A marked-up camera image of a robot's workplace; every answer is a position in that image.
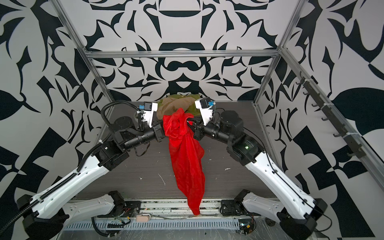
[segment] tan fabric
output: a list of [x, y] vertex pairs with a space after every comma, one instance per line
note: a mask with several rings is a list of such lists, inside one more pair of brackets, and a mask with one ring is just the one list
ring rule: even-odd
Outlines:
[[189, 106], [195, 104], [196, 99], [193, 97], [185, 98], [164, 98], [160, 107], [158, 107], [156, 116], [157, 119], [163, 119], [164, 115], [172, 115], [179, 108], [182, 108], [186, 111]]

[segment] black and white patterned wall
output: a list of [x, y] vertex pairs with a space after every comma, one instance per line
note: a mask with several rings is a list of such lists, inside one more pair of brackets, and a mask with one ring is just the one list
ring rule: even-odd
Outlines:
[[[276, 49], [297, 0], [66, 0], [91, 51]], [[169, 94], [253, 100], [270, 57], [94, 62], [115, 99]]]
[[[3, 226], [18, 213], [19, 197], [76, 168], [95, 143], [107, 100], [47, 0], [0, 1], [0, 34]], [[22, 218], [2, 236], [27, 238]]]
[[[288, 49], [383, 158], [383, 1], [310, 0]], [[328, 203], [319, 239], [382, 239], [384, 192], [281, 60], [259, 106], [286, 175]], [[322, 217], [318, 230], [329, 226]]]

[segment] patterned wallpaper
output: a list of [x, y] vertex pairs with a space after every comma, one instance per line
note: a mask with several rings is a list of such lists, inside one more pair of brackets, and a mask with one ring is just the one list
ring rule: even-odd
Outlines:
[[153, 101], [189, 93], [253, 100], [271, 57], [95, 59], [115, 100]]
[[267, 49], [297, 0], [65, 0], [89, 50]]
[[[2, 0], [0, 29], [3, 226], [18, 213], [19, 197], [76, 168], [97, 138], [107, 100], [47, 0]], [[27, 239], [22, 218], [2, 238]]]
[[[309, 0], [288, 49], [383, 157], [382, 1]], [[382, 239], [384, 192], [281, 59], [259, 107], [285, 174], [328, 203], [318, 239]], [[322, 217], [318, 230], [329, 226]]]

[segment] red fabric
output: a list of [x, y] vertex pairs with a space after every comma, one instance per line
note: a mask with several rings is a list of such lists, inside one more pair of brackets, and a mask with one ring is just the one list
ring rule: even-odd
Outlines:
[[193, 139], [193, 132], [187, 126], [191, 113], [182, 108], [171, 116], [163, 117], [165, 135], [169, 137], [169, 153], [177, 186], [188, 199], [193, 214], [200, 214], [200, 203], [205, 191], [205, 176], [201, 167], [204, 149]]

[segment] brown cloth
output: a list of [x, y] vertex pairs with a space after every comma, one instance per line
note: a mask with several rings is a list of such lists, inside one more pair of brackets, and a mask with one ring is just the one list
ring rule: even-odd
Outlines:
[[162, 101], [159, 102], [160, 106], [157, 108], [156, 112], [157, 119], [163, 119], [164, 115], [172, 115], [179, 108], [182, 108], [184, 112], [190, 112], [194, 116], [199, 116], [200, 111], [195, 107], [196, 97], [200, 98], [198, 94], [194, 94], [186, 97], [180, 95], [170, 95], [169, 97], [161, 99]]

